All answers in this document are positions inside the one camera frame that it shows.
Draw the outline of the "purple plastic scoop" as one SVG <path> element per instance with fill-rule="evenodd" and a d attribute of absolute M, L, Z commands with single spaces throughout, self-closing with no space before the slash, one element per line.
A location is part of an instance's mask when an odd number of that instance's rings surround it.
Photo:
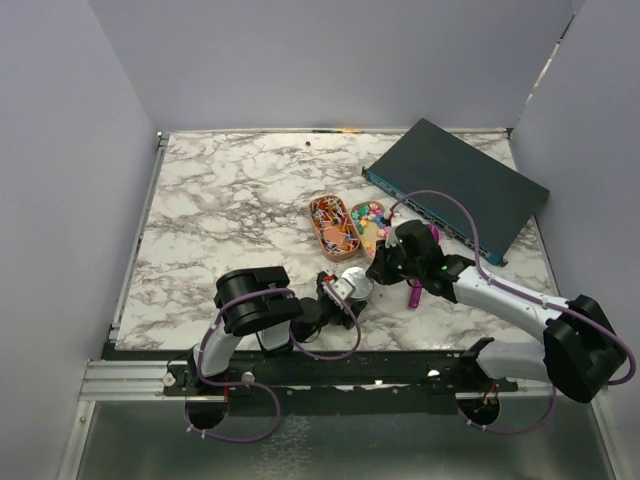
<path fill-rule="evenodd" d="M 436 243 L 440 242 L 440 233 L 439 230 L 432 224 L 428 225 L 429 230 L 435 240 Z M 416 309 L 420 304 L 420 299 L 422 295 L 422 285 L 418 281 L 409 281 L 408 284 L 411 287 L 411 294 L 408 300 L 408 307 L 411 309 Z"/>

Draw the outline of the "beige star candy tray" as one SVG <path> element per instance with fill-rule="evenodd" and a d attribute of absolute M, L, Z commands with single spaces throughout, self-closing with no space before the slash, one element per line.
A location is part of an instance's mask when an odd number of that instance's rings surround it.
<path fill-rule="evenodd" d="M 385 220 L 385 207 L 377 201 L 361 202 L 351 207 L 350 216 L 360 239 L 361 249 L 372 261 L 379 241 L 384 241 L 390 226 Z"/>

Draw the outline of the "orange lollipop tray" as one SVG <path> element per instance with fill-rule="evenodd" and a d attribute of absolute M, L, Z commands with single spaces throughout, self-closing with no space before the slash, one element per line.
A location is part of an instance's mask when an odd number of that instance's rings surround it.
<path fill-rule="evenodd" d="M 309 202 L 307 212 L 322 254 L 328 260 L 340 262 L 358 253 L 361 246 L 358 231 L 340 197 L 315 198 Z"/>

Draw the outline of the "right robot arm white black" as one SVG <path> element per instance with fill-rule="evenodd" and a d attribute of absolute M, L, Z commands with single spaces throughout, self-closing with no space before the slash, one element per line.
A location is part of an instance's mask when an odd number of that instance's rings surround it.
<path fill-rule="evenodd" d="M 366 275 L 379 285 L 417 282 L 433 296 L 484 311 L 531 337 L 529 343 L 475 344 L 459 367 L 461 383 L 472 391 L 494 379 L 534 380 L 588 403 L 629 358 L 594 299 L 549 296 L 491 276 L 470 258 L 444 253 L 419 220 L 391 228 L 377 242 Z"/>

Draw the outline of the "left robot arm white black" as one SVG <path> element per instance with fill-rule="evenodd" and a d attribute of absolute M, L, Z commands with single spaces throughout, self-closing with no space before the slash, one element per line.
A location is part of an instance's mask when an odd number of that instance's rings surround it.
<path fill-rule="evenodd" d="M 332 324 L 347 329 L 357 320 L 373 292 L 365 270 L 351 267 L 341 275 L 320 272 L 316 296 L 298 298 L 281 266 L 240 269 L 216 283 L 218 314 L 204 337 L 186 355 L 184 365 L 170 361 L 162 379 L 168 396 L 225 392 L 255 381 L 251 367 L 230 368 L 240 341 L 254 335 L 264 357 L 287 354 Z"/>

